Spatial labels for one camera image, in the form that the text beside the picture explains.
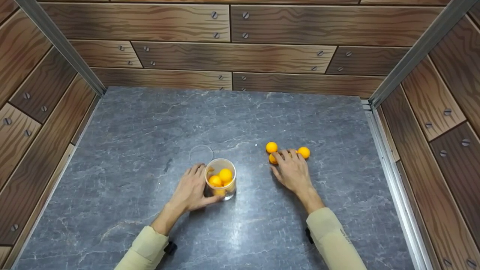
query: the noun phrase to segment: beige long-sleeve shirt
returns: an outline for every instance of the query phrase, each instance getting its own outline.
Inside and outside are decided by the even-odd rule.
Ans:
[[[330,270],[366,270],[343,227],[329,208],[318,209],[307,218],[307,225]],[[146,226],[137,236],[115,270],[155,270],[165,252],[168,237]]]

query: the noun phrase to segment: metal screw head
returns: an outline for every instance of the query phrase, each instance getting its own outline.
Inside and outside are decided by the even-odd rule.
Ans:
[[[3,123],[4,123],[5,125],[11,125],[11,124],[12,124],[12,120],[11,120],[10,118],[8,118],[8,117],[7,117],[7,118],[3,118]]]

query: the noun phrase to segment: wooden plank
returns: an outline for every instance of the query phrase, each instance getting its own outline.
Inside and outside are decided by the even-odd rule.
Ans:
[[[384,111],[382,110],[382,106],[377,108],[378,116],[380,118],[380,122],[382,123],[382,127],[385,131],[385,136],[387,137],[387,142],[390,147],[390,151],[392,152],[392,157],[395,162],[400,160],[400,156],[398,155],[398,150],[396,149],[395,143],[393,142],[392,132],[388,127],[387,120],[385,119]]]
[[[471,269],[466,260],[479,262],[480,253],[402,88],[389,95],[382,109],[437,256],[450,261],[452,269]]]
[[[87,113],[85,114],[84,118],[82,119],[82,123],[78,126],[77,131],[75,132],[75,135],[73,135],[73,139],[71,143],[73,145],[77,145],[78,140],[80,139],[80,135],[82,135],[82,132],[84,131],[85,127],[88,124],[88,120],[92,117],[93,111],[96,108],[96,105],[100,101],[100,97],[96,96],[95,99],[92,101],[92,104],[90,104],[90,107],[88,108]]]
[[[30,231],[35,225],[36,220],[40,217],[40,213],[42,212],[43,207],[47,203],[48,198],[53,194],[53,191],[55,190],[55,187],[60,180],[60,175],[62,171],[65,169],[65,166],[70,156],[72,155],[74,149],[75,149],[74,145],[68,144],[67,150],[65,151],[65,153],[63,153],[63,156],[61,157],[60,162],[58,163],[57,167],[55,168],[55,171],[50,177],[47,187],[45,188],[45,190],[42,193],[42,196],[40,197],[37,204],[35,205],[32,215],[30,215],[30,217],[28,218],[28,221],[24,229],[20,233],[20,236],[18,237],[17,242],[13,246],[12,252],[6,258],[5,266],[4,266],[5,268],[7,269],[11,268],[15,262],[15,259],[20,254],[20,251],[22,250],[22,247],[25,244],[25,241],[27,240],[28,235],[30,234]]]
[[[232,89],[231,72],[120,68],[93,68],[92,70],[105,86]]]
[[[468,122],[430,143],[473,238],[480,243],[480,142]]]
[[[402,179],[403,186],[405,187],[405,192],[410,202],[410,206],[412,207],[413,215],[415,216],[415,219],[417,221],[417,225],[419,227],[420,234],[423,239],[423,243],[425,244],[425,249],[427,250],[428,256],[430,257],[430,262],[432,263],[433,270],[442,270],[442,267],[440,266],[440,263],[439,263],[439,258],[437,257],[435,249],[433,248],[432,240],[428,235],[427,228],[425,227],[425,222],[423,221],[423,217],[420,213],[417,200],[413,195],[413,190],[412,190],[412,187],[410,186],[407,173],[403,168],[402,161],[400,160],[397,161],[396,167],[398,169],[398,172],[400,173],[400,178]]]
[[[6,124],[5,119],[9,119],[10,124]],[[35,139],[41,125],[8,103],[0,110],[0,120],[1,191],[15,166]]]
[[[232,41],[412,46],[441,7],[232,5]],[[248,19],[243,13],[248,12]]]
[[[45,123],[75,74],[77,71],[70,63],[52,48],[10,98],[10,103]]]
[[[71,39],[70,43],[90,67],[142,68],[129,41]]]
[[[22,10],[0,26],[0,106],[28,76],[51,46]]]
[[[230,41],[228,5],[42,3],[41,6],[70,39]],[[212,12],[217,12],[216,18],[212,18]]]
[[[336,48],[232,43],[132,44],[146,68],[313,74],[325,73]]]
[[[0,192],[0,245],[13,245],[24,229],[94,97],[77,76]]]
[[[340,46],[333,56],[327,74],[390,74],[409,48]]]
[[[464,16],[430,57],[472,127],[480,134],[480,32]]]
[[[403,80],[413,112],[429,141],[465,121],[462,110],[445,86],[429,57]]]
[[[0,0],[0,23],[18,8],[14,0]]]
[[[233,73],[233,90],[347,95],[369,98],[384,77],[323,74]]]

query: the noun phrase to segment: wooden wall panel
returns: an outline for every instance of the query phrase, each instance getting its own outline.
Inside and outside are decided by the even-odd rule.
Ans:
[[[90,67],[142,68],[129,41],[70,40]]]
[[[464,16],[430,56],[473,128],[480,133],[480,32]]]
[[[479,262],[480,253],[401,88],[382,109],[438,257],[469,269],[466,260]]]
[[[428,56],[408,74],[402,86],[429,141],[465,120]]]
[[[94,97],[77,76],[0,192],[0,245],[17,240]]]
[[[41,125],[10,104],[0,110],[0,191]]]
[[[0,26],[0,106],[28,76],[51,46],[21,10]]]
[[[132,42],[144,67],[325,73],[335,46]]]
[[[80,135],[82,135],[82,132],[84,131],[85,127],[88,124],[88,120],[90,120],[90,117],[92,117],[93,111],[96,108],[96,105],[100,101],[100,97],[96,96],[95,99],[92,101],[92,104],[90,104],[90,107],[88,108],[87,113],[85,114],[84,118],[82,119],[82,123],[78,126],[77,131],[75,131],[75,135],[73,135],[71,143],[73,145],[77,145],[78,140],[80,139]]]
[[[231,72],[93,68],[105,86],[231,90]]]
[[[52,48],[18,88],[10,103],[45,123],[76,73],[62,54]]]
[[[415,220],[417,221],[417,225],[419,227],[423,243],[425,244],[425,249],[427,249],[428,256],[430,257],[430,262],[432,263],[433,270],[442,270],[442,267],[439,264],[439,258],[437,258],[437,254],[435,253],[435,249],[433,248],[432,240],[428,235],[427,228],[425,227],[425,222],[423,221],[423,217],[420,213],[417,200],[413,195],[413,190],[410,186],[410,181],[408,180],[407,173],[403,168],[402,162],[397,161],[396,167],[398,169],[398,172],[400,173],[400,178],[402,180],[403,186],[405,187],[408,200],[410,201],[410,206],[412,207],[413,215],[415,216]]]
[[[35,225],[35,221],[40,217],[40,213],[42,212],[43,207],[48,201],[48,198],[52,194],[53,190],[55,189],[56,184],[60,180],[60,174],[62,173],[63,169],[65,169],[65,166],[70,158],[70,156],[73,153],[73,150],[75,149],[75,146],[72,144],[68,144],[67,150],[63,153],[63,156],[60,159],[60,162],[58,163],[57,167],[55,168],[55,171],[53,172],[52,176],[50,177],[47,187],[42,193],[42,196],[38,200],[38,202],[35,205],[35,208],[28,218],[28,221],[20,233],[20,236],[18,237],[17,244],[13,246],[13,249],[10,253],[10,255],[6,258],[5,261],[5,268],[10,268],[13,266],[15,259],[17,256],[20,254],[20,251],[22,250],[22,246],[25,243],[25,241],[28,238],[28,235],[30,234],[30,231],[32,230],[33,226]]]
[[[390,151],[392,151],[392,157],[395,162],[400,160],[400,156],[398,155],[398,150],[396,149],[395,142],[393,142],[392,132],[388,127],[387,120],[385,119],[384,111],[382,110],[382,106],[377,108],[378,116],[380,118],[380,122],[382,123],[382,127],[385,131],[385,136],[387,137],[387,142],[390,147]]]
[[[387,76],[408,50],[395,47],[340,46],[326,73]]]
[[[230,41],[228,5],[42,3],[67,38]],[[212,18],[212,12],[218,17]]]
[[[233,73],[233,90],[349,95],[369,98],[384,77]]]
[[[412,46],[443,8],[232,5],[232,41]],[[248,12],[248,19],[243,13]]]
[[[430,145],[475,241],[480,244],[479,139],[465,122]]]

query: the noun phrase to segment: transparent cup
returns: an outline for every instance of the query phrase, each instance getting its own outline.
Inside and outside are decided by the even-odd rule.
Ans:
[[[232,172],[232,182],[224,187],[210,185],[208,179],[210,176],[218,174],[222,169],[229,169]],[[205,181],[213,195],[225,196],[224,201],[230,200],[237,192],[237,171],[233,163],[226,159],[214,159],[207,164],[205,169]]]

